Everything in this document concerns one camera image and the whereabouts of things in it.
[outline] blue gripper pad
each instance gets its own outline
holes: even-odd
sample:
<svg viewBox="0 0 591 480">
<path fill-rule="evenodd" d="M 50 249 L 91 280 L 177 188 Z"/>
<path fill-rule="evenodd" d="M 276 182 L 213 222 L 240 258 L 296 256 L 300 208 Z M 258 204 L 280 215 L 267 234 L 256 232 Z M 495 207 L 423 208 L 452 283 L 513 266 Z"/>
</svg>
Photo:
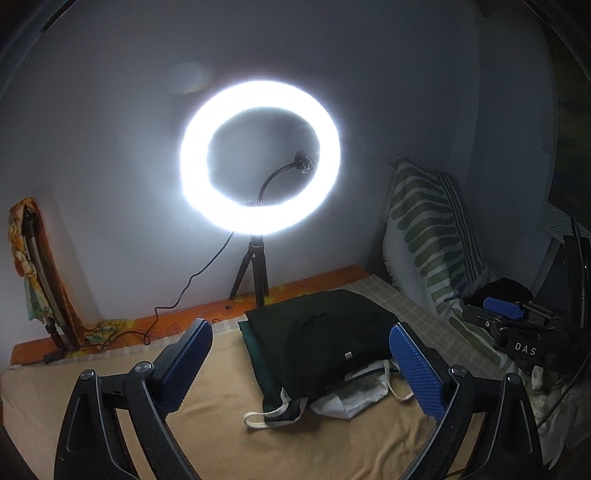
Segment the blue gripper pad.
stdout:
<svg viewBox="0 0 591 480">
<path fill-rule="evenodd" d="M 212 326 L 197 319 L 177 343 L 168 345 L 154 360 L 150 393 L 162 418 L 181 406 L 212 343 Z"/>
<path fill-rule="evenodd" d="M 508 319 L 517 320 L 524 317 L 523 309 L 516 303 L 494 299 L 493 297 L 485 298 L 482 303 L 482 308 L 490 312 L 500 313 Z"/>
<path fill-rule="evenodd" d="M 414 392 L 423 413 L 440 421 L 447 410 L 443 398 L 443 382 L 419 347 L 397 323 L 390 330 L 390 352 Z"/>
</svg>

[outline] black tripod stand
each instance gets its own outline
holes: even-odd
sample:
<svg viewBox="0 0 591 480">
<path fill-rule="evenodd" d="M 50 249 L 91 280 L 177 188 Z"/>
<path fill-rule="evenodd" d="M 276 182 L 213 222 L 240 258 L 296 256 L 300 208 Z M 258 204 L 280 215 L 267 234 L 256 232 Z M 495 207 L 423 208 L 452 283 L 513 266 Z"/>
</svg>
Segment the black tripod stand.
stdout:
<svg viewBox="0 0 591 480">
<path fill-rule="evenodd" d="M 262 205 L 262 197 L 265 194 L 265 189 L 269 185 L 272 179 L 277 177 L 279 174 L 291 169 L 297 168 L 301 170 L 303 173 L 308 171 L 312 171 L 316 166 L 316 158 L 315 157 L 307 157 L 305 153 L 298 152 L 295 154 L 295 159 L 290 164 L 287 164 L 284 167 L 275 170 L 269 178 L 265 180 L 265 183 L 262 184 L 262 187 L 259 191 L 258 198 L 256 199 L 255 206 Z M 242 283 L 242 279 L 244 278 L 244 274 L 248 269 L 248 264 L 252 262 L 252 274 L 254 276 L 255 281 L 255 299 L 256 299 L 256 307 L 263 307 L 265 306 L 265 297 L 269 296 L 269 281 L 267 279 L 267 260 L 265 259 L 265 243 L 262 240 L 262 235 L 251 235 L 251 241 L 248 242 L 248 251 L 244 255 L 242 259 L 242 263 L 240 264 L 240 269 L 238 269 L 238 275 L 236 276 L 236 280 L 234 281 L 234 286 L 232 287 L 232 292 L 230 293 L 230 300 L 234 300 L 236 297 L 236 293 L 238 292 L 238 287 L 240 283 Z"/>
</svg>

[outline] tripod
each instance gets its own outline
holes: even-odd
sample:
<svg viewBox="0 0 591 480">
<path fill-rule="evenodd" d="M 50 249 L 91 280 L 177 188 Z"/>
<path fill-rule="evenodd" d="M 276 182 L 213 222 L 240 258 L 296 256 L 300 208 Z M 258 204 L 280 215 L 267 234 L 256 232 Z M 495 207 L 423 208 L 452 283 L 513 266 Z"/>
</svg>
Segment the tripod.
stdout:
<svg viewBox="0 0 591 480">
<path fill-rule="evenodd" d="M 230 300 L 234 300 L 238 287 L 242 283 L 248 264 L 252 262 L 252 273 L 255 281 L 255 299 L 256 307 L 265 306 L 265 297 L 269 295 L 269 282 L 267 279 L 267 260 L 265 259 L 265 244 L 262 241 L 262 235 L 251 235 L 251 241 L 248 242 L 248 251 L 242 259 L 238 275 L 234 281 Z"/>
</svg>

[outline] striped pillow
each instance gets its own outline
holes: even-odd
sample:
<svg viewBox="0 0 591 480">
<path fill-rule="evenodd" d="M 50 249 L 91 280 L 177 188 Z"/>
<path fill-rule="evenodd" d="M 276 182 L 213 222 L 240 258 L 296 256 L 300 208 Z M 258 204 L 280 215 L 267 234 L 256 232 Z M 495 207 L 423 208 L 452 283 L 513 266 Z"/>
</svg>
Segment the striped pillow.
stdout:
<svg viewBox="0 0 591 480">
<path fill-rule="evenodd" d="M 484 265 L 455 179 L 406 158 L 394 165 L 384 261 L 394 284 L 436 317 L 447 319 L 478 351 L 507 371 L 513 362 L 483 329 L 462 320 L 462 298 L 493 280 Z"/>
</svg>

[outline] white face mask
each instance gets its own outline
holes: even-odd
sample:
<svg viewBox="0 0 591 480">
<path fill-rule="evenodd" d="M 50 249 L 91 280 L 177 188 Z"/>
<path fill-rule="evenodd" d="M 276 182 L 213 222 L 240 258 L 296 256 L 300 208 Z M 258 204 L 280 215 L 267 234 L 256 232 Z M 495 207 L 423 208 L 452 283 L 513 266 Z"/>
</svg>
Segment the white face mask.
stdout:
<svg viewBox="0 0 591 480">
<path fill-rule="evenodd" d="M 388 395 L 388 390 L 392 392 L 398 401 L 407 402 L 411 400 L 414 395 L 412 391 L 405 397 L 400 397 L 392 389 L 390 384 L 391 363 L 395 367 L 394 373 L 400 373 L 398 364 L 393 360 L 378 360 L 353 375 L 348 375 L 345 380 L 364 375 L 362 378 L 336 392 L 319 398 L 310 404 L 310 408 L 318 415 L 349 420 L 372 403 L 376 403 Z"/>
</svg>

